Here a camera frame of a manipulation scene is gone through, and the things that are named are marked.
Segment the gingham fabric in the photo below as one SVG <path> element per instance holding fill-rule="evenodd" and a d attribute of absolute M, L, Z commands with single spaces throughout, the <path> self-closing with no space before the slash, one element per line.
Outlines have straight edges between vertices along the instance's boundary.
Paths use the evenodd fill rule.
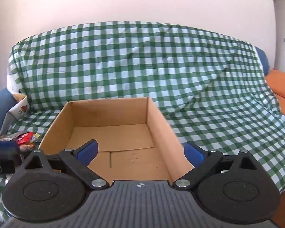
<path fill-rule="evenodd" d="M 30 104 L 10 132 L 44 135 L 67 101 L 149 96 L 181 142 L 247 149 L 285 190 L 285 116 L 247 42 L 170 24 L 84 24 L 22 40 L 10 68 Z"/>

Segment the cardboard box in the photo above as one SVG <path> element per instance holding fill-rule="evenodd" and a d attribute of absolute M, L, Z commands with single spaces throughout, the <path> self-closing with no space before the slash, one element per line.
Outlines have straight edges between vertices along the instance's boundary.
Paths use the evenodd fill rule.
<path fill-rule="evenodd" d="M 68 102 L 40 149 L 57 154 L 90 139 L 99 152 L 89 168 L 113 180 L 175 181 L 193 167 L 170 125 L 150 98 Z"/>
<path fill-rule="evenodd" d="M 19 119 L 22 119 L 29 110 L 28 98 L 26 95 L 21 93 L 13 93 L 12 95 L 18 103 L 6 113 L 1 126 L 0 136 L 5 135 L 9 128 Z"/>

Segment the logo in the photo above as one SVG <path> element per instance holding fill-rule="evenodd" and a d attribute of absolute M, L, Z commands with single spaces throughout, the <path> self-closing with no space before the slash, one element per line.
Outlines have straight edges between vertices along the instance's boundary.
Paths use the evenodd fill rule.
<path fill-rule="evenodd" d="M 136 184 L 136 186 L 139 187 L 139 188 L 143 188 L 143 187 L 145 187 L 145 186 L 147 186 L 147 185 L 146 185 L 146 184 L 143 184 L 143 183 L 139 183 L 139 184 Z"/>
<path fill-rule="evenodd" d="M 27 105 L 26 106 L 22 106 L 21 110 L 19 110 L 19 114 L 21 114 L 22 112 L 26 113 L 27 110 L 28 110 L 28 106 Z"/>

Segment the metal pivot bolt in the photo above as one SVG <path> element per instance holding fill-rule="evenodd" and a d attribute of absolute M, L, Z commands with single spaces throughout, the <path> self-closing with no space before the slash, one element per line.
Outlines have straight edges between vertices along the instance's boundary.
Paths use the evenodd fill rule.
<path fill-rule="evenodd" d="M 103 187 L 107 184 L 107 182 L 103 179 L 95 179 L 92 181 L 92 185 L 94 187 Z"/>
<path fill-rule="evenodd" d="M 180 188 L 185 188 L 190 185 L 190 182 L 186 179 L 179 179 L 175 182 L 175 185 Z"/>

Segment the red package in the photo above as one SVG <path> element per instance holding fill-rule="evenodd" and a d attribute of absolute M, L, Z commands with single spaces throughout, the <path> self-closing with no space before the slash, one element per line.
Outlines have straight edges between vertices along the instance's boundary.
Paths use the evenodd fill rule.
<path fill-rule="evenodd" d="M 28 132 L 25 134 L 20 135 L 19 137 L 17 137 L 16 142 L 17 144 L 20 146 L 21 144 L 30 142 L 32 137 L 33 137 L 34 133 L 33 132 Z"/>

